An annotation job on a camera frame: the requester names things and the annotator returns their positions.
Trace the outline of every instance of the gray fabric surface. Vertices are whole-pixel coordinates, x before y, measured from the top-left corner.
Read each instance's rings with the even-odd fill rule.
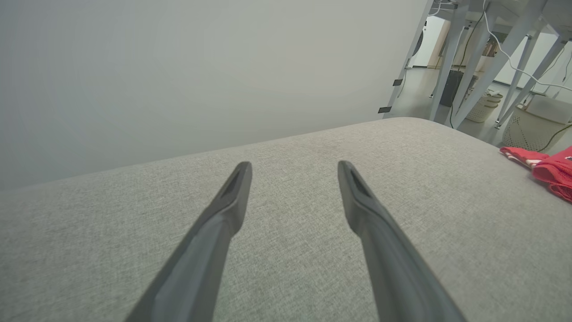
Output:
[[[572,205],[497,148],[397,118],[0,194],[3,321],[124,319],[234,166],[253,164],[215,321],[374,321],[350,160],[471,321],[572,320]]]

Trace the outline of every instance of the laundry basket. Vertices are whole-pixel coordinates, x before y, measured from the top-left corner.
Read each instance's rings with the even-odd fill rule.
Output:
[[[529,151],[539,151],[550,141],[550,138],[558,131],[570,123],[559,123],[536,116],[523,109],[522,104],[518,104],[512,118],[506,125],[502,135],[502,142],[509,147],[527,149]],[[548,147],[544,151],[554,146],[566,133],[564,130],[554,136]]]
[[[494,104],[488,101],[479,101],[475,104],[475,107],[472,108],[471,112],[468,113],[467,120],[471,120],[473,122],[482,123],[491,116],[494,109],[498,106],[498,104]]]

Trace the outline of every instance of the floor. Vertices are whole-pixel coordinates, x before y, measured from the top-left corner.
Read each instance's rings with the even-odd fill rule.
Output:
[[[408,70],[403,91],[401,92],[401,95],[396,99],[393,107],[391,108],[391,111],[386,113],[384,118],[387,119],[390,117],[409,116],[428,119],[432,102],[432,99],[429,98],[429,95],[435,87],[438,74],[438,69],[435,70],[429,68],[413,68]],[[509,90],[508,86],[499,84],[491,84],[489,88],[494,91],[500,91],[500,93],[505,97],[507,91]],[[513,95],[513,99],[518,96],[518,93],[519,90],[516,90],[515,94]],[[464,120],[463,123],[461,123],[459,126],[458,130],[494,146],[503,146],[502,134],[505,127],[501,127],[500,129],[494,128],[500,108],[501,106],[499,106],[497,108],[498,111],[493,112],[489,119],[484,123],[476,123],[473,121]],[[447,106],[440,105],[439,109],[437,110],[435,121],[442,124],[445,124],[447,121],[446,124],[448,124],[446,117],[448,115],[449,109],[450,108]],[[572,146],[572,131],[568,131],[562,137],[562,139],[554,145],[554,147],[548,151],[544,151],[544,153],[552,155],[564,150],[569,146]]]

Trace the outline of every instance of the red cloth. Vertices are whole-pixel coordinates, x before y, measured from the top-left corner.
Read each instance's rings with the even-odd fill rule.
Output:
[[[500,151],[507,158],[530,167],[533,176],[547,182],[552,193],[572,202],[572,147],[553,156],[521,148],[504,147]]]

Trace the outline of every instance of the white cable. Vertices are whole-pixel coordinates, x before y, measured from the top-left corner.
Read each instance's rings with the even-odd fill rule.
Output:
[[[510,60],[509,54],[505,53],[505,51],[502,50],[502,48],[501,48],[501,42],[500,42],[499,39],[491,32],[491,30],[488,28],[487,13],[486,13],[486,9],[485,9],[485,6],[484,6],[485,3],[486,3],[486,1],[483,1],[483,13],[484,13],[484,21],[485,21],[485,24],[484,24],[484,25],[487,26],[487,31],[488,31],[488,33],[490,33],[491,36],[493,36],[493,37],[495,38],[497,44],[499,45],[499,50],[500,50],[500,52],[503,53],[503,54],[505,54],[505,56],[509,58],[510,68],[512,68],[512,69],[514,69],[514,70],[516,70],[516,71],[519,71],[519,72],[521,72],[521,73],[523,73],[523,74],[529,76],[530,78],[532,78],[533,80],[535,80],[538,84],[541,84],[541,85],[544,85],[544,86],[560,87],[560,88],[563,88],[563,89],[567,89],[567,90],[569,90],[569,91],[572,91],[572,88],[568,88],[568,87],[566,87],[566,86],[562,86],[562,85],[558,85],[558,84],[545,84],[545,83],[542,83],[542,82],[540,82],[539,80],[537,80],[536,78],[534,78],[534,76],[532,76],[531,74],[525,72],[524,70],[520,70],[520,69],[518,69],[518,68],[514,68],[513,62]]]
[[[439,13],[439,10],[441,10],[441,1],[439,1],[439,7],[437,7],[437,11],[436,11],[435,13],[428,14],[427,16],[430,17],[430,16],[432,16],[432,15],[436,15],[436,14]]]

